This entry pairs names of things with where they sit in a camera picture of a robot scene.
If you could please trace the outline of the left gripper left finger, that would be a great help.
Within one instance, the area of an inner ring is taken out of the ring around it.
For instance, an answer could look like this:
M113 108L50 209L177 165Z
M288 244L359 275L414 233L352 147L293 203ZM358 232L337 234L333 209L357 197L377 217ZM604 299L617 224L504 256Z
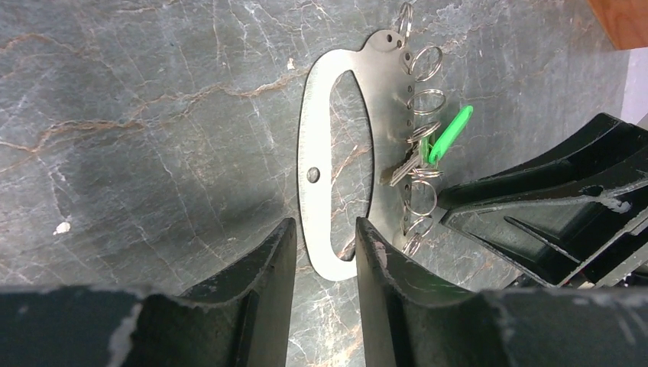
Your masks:
M296 222L180 295L149 285L1 289L3 366L282 366Z

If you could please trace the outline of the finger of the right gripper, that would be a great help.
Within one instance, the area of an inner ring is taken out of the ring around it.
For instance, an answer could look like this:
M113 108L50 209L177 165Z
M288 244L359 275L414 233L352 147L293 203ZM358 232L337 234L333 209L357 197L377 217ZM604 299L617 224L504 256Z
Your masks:
M545 287L613 286L647 261L647 180L583 180L448 210L442 224Z
M647 146L647 129L607 113L540 156L500 173L447 187L438 196L443 209L582 180Z

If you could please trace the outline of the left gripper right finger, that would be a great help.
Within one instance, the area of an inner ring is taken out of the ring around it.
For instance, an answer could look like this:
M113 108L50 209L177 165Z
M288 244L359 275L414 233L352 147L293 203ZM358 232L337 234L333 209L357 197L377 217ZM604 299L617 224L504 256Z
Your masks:
M355 261L369 366L645 366L647 289L468 291L358 218Z

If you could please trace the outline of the key with green tag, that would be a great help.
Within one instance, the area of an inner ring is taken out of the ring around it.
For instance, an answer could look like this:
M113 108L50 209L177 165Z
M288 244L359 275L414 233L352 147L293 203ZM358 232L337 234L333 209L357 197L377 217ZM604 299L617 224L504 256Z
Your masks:
M407 152L404 162L389 176L388 184L395 187L405 177L424 180L442 176L438 168L439 162L468 124L473 111L473 106L462 107L438 138L435 138L434 134L441 126L439 121L415 130L408 140L412 145L411 149Z

